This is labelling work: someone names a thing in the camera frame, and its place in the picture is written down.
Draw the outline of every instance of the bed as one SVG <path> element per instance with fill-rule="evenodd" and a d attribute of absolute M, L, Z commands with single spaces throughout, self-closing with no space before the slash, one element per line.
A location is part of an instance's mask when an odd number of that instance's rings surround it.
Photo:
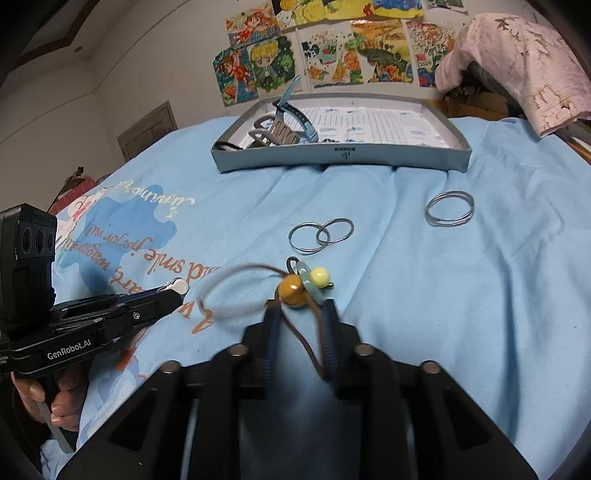
<path fill-rule="evenodd" d="M 347 217 L 355 233 L 306 260 L 329 269 L 342 320 L 397 361 L 440 362 L 548 479 L 591 419 L 589 166 L 525 121 L 462 118 L 452 121 L 473 150 L 466 174 L 386 166 L 220 174 L 209 150 L 233 120 L 168 134 L 59 214 L 57 301 L 133 293 L 174 277 L 190 285 L 175 313 L 95 360 L 77 446 L 163 362 L 207 361 L 260 321 L 261 313 L 203 317 L 193 302 L 203 277 L 245 262 L 282 267 L 294 254 L 294 225 Z M 446 190 L 474 195 L 471 222 L 425 221 L 426 203 Z M 452 199 L 433 213 L 464 208 Z M 312 241 L 308 233 L 298 239 Z M 244 273 L 208 305 L 271 298 L 277 283 Z M 289 315 L 315 343 L 311 314 Z M 351 478 L 350 411 L 285 329 L 280 351 L 271 398 L 244 411 L 243 478 Z M 68 460 L 54 440 L 42 457 L 52 479 Z"/>

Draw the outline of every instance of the orange bead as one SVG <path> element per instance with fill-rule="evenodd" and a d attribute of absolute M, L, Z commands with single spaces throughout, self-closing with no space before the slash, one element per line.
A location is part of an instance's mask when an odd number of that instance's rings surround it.
<path fill-rule="evenodd" d="M 306 302 L 306 290 L 299 275 L 288 275 L 279 284 L 279 298 L 290 307 L 303 307 Z"/>

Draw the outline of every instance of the finger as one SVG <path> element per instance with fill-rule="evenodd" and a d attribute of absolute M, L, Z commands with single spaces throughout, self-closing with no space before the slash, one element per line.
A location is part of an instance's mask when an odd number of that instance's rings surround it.
<path fill-rule="evenodd" d="M 56 427 L 77 432 L 80 426 L 80 412 L 67 415 L 66 417 L 56 417 L 54 414 L 51 414 L 51 423 Z"/>
<path fill-rule="evenodd" d="M 51 412 L 56 417 L 66 417 L 82 410 L 86 398 L 86 384 L 78 385 L 68 391 L 59 392 L 51 404 Z"/>
<path fill-rule="evenodd" d="M 22 379 L 18 379 L 15 377 L 14 373 L 11 373 L 11 377 L 12 377 L 12 381 L 14 382 L 15 386 L 17 384 L 17 381 L 22 380 Z M 23 382 L 19 382 L 20 387 L 21 388 L 25 388 L 28 386 L 27 384 L 23 385 Z M 41 412 L 39 411 L 39 407 L 37 406 L 37 403 L 35 403 L 35 401 L 29 396 L 26 395 L 24 393 L 22 393 L 19 389 L 17 389 L 18 391 L 18 395 L 21 397 L 21 401 L 23 406 L 25 407 L 25 410 L 28 412 L 28 414 L 36 421 L 43 423 L 43 417 L 41 416 Z"/>
<path fill-rule="evenodd" d="M 45 401 L 45 392 L 37 380 L 31 378 L 18 378 L 14 372 L 10 373 L 12 383 L 17 388 L 21 395 L 21 398 L 29 398 L 34 401 L 42 402 Z"/>
<path fill-rule="evenodd" d="M 80 365 L 72 365 L 58 373 L 57 386 L 60 390 L 71 390 L 77 387 L 82 380 L 82 369 Z"/>

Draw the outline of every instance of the pink cloth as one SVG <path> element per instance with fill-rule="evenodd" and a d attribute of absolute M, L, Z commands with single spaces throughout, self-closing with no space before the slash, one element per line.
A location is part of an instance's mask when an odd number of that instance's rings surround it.
<path fill-rule="evenodd" d="M 438 90 L 460 85 L 473 61 L 519 102 L 541 137 L 578 118 L 591 118 L 591 82 L 553 28 L 515 15 L 475 15 L 435 70 Z"/>

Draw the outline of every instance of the silver ring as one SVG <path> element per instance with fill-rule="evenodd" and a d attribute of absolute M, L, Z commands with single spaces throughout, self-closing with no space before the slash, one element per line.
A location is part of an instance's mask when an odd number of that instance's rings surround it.
<path fill-rule="evenodd" d="M 331 242 L 330 241 L 330 235 L 328 235 L 326 237 L 326 240 L 321 240 L 320 239 L 320 233 L 322 232 L 322 230 L 321 229 L 318 229 L 318 231 L 316 232 L 316 241 L 320 245 L 322 245 L 324 247 L 327 247 L 328 245 L 334 245 L 334 244 L 337 244 L 339 242 L 342 242 L 343 240 L 347 240 L 351 235 L 353 235 L 353 231 L 355 230 L 355 225 L 348 218 L 334 218 L 330 222 L 326 222 L 323 225 L 323 227 L 326 229 L 327 227 L 330 227 L 334 223 L 341 223 L 341 222 L 348 223 L 351 226 L 351 230 L 349 230 L 349 233 L 347 233 L 347 235 L 345 235 L 342 238 L 339 238 L 338 240 L 335 240 L 334 242 Z"/>
<path fill-rule="evenodd" d="M 329 244 L 325 244 L 324 242 L 320 243 L 320 246 L 317 248 L 299 248 L 296 247 L 293 242 L 291 241 L 291 237 L 293 236 L 294 232 L 296 230 L 299 230 L 300 228 L 303 228 L 305 226 L 313 226 L 314 228 L 316 228 L 318 230 L 318 233 L 320 232 L 324 232 L 326 233 L 326 238 L 327 241 L 330 242 L 330 232 L 326 229 L 326 227 L 324 225 L 321 225 L 319 223 L 314 223 L 314 222 L 305 222 L 305 223 L 300 223 L 299 225 L 296 225 L 295 227 L 293 227 L 290 230 L 289 235 L 287 235 L 287 238 L 290 241 L 290 245 L 294 250 L 297 250 L 298 252 L 302 252 L 303 254 L 306 255 L 312 255 L 312 254 L 317 254 L 318 252 L 321 252 L 322 250 L 324 250 L 326 247 L 329 246 Z"/>
<path fill-rule="evenodd" d="M 429 213 L 429 210 L 437 202 L 439 202 L 443 199 L 452 198 L 452 197 L 464 200 L 470 206 L 470 210 L 467 213 L 465 213 L 464 215 L 462 215 L 461 217 L 454 218 L 451 220 L 438 218 L 436 216 L 431 215 L 431 213 Z M 474 216 L 474 205 L 475 205 L 474 197 L 472 195 L 470 195 L 468 192 L 463 192 L 461 190 L 452 190 L 450 192 L 443 192 L 443 193 L 440 193 L 439 195 L 437 195 L 436 197 L 433 197 L 429 201 L 427 206 L 425 207 L 425 220 L 427 220 L 427 223 L 429 225 L 433 225 L 433 226 L 460 226 L 460 225 L 464 225 L 464 223 L 468 223 L 470 220 L 472 220 L 472 217 Z"/>

